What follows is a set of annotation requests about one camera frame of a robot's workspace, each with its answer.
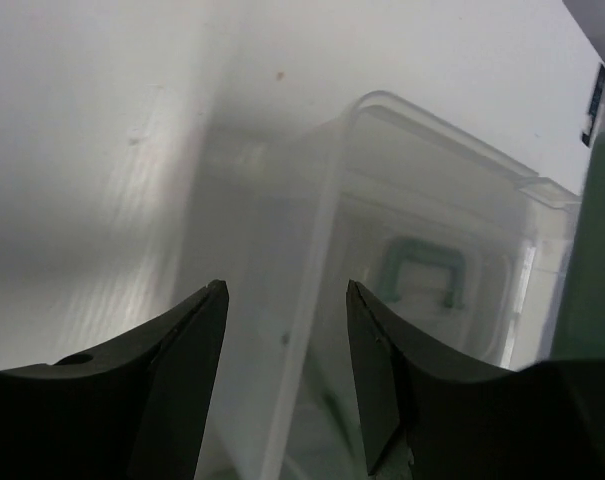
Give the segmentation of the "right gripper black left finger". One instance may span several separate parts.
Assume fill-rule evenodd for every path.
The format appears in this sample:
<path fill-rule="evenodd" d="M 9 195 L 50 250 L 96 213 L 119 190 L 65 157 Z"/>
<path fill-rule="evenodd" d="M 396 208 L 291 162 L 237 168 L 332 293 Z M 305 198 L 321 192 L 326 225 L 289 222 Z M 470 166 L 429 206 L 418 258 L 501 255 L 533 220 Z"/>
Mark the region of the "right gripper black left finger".
<path fill-rule="evenodd" d="M 191 479 L 223 344 L 215 280 L 104 343 L 0 371 L 0 479 Z"/>

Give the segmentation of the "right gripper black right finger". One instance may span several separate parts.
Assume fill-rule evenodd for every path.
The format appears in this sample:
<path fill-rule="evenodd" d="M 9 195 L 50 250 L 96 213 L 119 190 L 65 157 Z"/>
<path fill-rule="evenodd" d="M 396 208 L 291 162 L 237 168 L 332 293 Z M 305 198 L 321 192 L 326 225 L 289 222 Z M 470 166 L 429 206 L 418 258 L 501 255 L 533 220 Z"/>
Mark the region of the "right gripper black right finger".
<path fill-rule="evenodd" d="M 521 371 L 461 353 L 359 282 L 347 326 L 373 479 L 605 479 L 605 360 Z"/>

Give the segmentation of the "green toolbox with clear lid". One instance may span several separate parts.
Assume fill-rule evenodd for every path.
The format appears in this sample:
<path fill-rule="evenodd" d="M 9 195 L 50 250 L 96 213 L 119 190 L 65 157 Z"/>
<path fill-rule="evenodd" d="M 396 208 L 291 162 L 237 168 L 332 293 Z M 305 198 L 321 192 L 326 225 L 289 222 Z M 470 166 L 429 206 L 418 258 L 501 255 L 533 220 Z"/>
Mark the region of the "green toolbox with clear lid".
<path fill-rule="evenodd" d="M 388 92 L 275 138 L 217 118 L 195 278 L 230 293 L 200 479 L 373 479 L 346 293 L 485 363 L 605 360 L 605 134 L 573 193 Z"/>

